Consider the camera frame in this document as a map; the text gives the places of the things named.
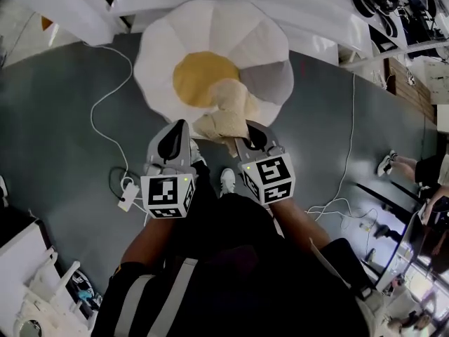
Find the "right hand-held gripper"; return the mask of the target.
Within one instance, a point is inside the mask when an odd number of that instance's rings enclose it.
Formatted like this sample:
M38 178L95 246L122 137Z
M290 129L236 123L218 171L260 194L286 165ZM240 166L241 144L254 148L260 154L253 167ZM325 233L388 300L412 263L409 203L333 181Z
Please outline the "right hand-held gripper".
M248 137L235 138L244 185L263 206L291 198L295 173L290 155L270 128L248 124Z

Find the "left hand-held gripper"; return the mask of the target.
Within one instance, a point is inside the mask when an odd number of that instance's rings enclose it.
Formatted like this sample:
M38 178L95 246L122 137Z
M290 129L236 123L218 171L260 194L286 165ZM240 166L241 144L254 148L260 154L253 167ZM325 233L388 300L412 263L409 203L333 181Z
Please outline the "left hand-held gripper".
M189 125L184 119L160 130L150 141L140 178L146 212L158 219L185 218L195 192Z

